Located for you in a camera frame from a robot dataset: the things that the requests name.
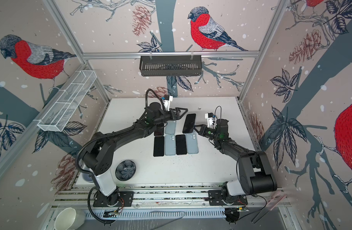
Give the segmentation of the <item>black phone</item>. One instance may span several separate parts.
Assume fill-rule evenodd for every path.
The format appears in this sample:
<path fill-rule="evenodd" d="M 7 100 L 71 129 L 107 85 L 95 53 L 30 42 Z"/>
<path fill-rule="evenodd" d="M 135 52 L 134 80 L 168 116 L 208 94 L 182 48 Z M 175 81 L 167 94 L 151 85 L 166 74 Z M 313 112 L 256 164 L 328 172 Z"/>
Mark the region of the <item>black phone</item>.
<path fill-rule="evenodd" d="M 153 156 L 154 157 L 164 156 L 164 136 L 155 137 Z"/>
<path fill-rule="evenodd" d="M 159 128 L 154 132 L 155 137 L 163 136 L 164 135 L 164 128 Z"/>
<path fill-rule="evenodd" d="M 187 143 L 185 135 L 176 135 L 176 154 L 186 155 L 187 154 Z"/>
<path fill-rule="evenodd" d="M 195 120 L 196 120 L 196 114 L 188 114 L 185 119 L 185 123 L 183 126 L 182 133 L 183 134 L 191 134 L 194 131 L 194 126 L 195 126 Z"/>

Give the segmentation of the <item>light blue phone case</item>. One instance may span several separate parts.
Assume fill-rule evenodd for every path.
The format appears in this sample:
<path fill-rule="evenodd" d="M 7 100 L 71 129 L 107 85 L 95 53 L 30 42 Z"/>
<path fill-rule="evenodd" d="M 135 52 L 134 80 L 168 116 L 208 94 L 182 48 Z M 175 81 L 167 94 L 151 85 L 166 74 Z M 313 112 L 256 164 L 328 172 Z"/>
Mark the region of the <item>light blue phone case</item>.
<path fill-rule="evenodd" d="M 165 137 L 164 137 L 164 154 L 165 154 L 165 156 L 176 155 L 176 137 L 175 137 L 175 135 L 165 135 Z"/>
<path fill-rule="evenodd" d="M 197 134 L 195 132 L 186 134 L 186 145 L 188 154 L 197 154 L 199 153 Z"/>
<path fill-rule="evenodd" d="M 168 121 L 166 127 L 164 128 L 165 135 L 175 135 L 176 133 L 176 121 Z"/>

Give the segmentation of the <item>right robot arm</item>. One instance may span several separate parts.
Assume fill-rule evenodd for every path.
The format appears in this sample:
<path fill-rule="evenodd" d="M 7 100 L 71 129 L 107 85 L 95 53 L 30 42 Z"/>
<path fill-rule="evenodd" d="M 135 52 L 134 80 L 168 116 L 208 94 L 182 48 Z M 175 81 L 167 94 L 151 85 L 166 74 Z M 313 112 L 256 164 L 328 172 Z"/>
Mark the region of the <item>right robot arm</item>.
<path fill-rule="evenodd" d="M 278 185 L 267 154 L 253 151 L 237 144 L 229 137 L 228 120 L 218 119 L 215 127 L 196 125 L 198 135 L 212 141 L 214 147 L 222 154 L 236 161 L 237 180 L 225 182 L 222 186 L 222 199 L 228 204 L 244 195 L 258 195 L 274 192 Z"/>

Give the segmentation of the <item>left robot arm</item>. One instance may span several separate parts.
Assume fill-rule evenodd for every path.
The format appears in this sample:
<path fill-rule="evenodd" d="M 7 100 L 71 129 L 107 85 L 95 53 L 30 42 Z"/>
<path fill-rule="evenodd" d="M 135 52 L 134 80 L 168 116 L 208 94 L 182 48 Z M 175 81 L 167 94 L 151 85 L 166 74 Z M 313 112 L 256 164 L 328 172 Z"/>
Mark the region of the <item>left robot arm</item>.
<path fill-rule="evenodd" d="M 110 170 L 115 151 L 132 141 L 150 136 L 160 124 L 180 120 L 187 111 L 180 107 L 166 110 L 163 102 L 150 103 L 132 126 L 107 134 L 97 132 L 77 153 L 76 169 L 93 179 L 94 188 L 104 196 L 107 205 L 113 207 L 119 200 L 119 191 Z"/>

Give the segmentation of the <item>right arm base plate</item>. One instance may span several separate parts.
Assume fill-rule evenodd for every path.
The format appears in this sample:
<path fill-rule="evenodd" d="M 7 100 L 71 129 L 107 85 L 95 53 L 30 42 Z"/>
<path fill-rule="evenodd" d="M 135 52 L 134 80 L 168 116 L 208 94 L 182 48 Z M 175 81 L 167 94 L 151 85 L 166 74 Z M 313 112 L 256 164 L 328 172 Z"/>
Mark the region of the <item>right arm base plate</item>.
<path fill-rule="evenodd" d="M 222 190 L 209 190 L 208 196 L 204 199 L 210 206 L 247 206 L 248 201 L 245 195 L 229 195 Z"/>

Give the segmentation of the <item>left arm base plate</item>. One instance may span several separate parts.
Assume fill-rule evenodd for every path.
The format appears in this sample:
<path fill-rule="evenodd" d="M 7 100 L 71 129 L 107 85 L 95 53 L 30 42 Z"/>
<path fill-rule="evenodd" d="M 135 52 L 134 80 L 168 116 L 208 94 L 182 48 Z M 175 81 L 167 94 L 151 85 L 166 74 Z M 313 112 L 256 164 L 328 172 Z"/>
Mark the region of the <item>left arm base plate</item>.
<path fill-rule="evenodd" d="M 107 207 L 131 207 L 133 202 L 134 192 L 113 192 L 110 196 L 103 195 L 97 191 L 94 195 L 93 206 L 96 208 Z"/>

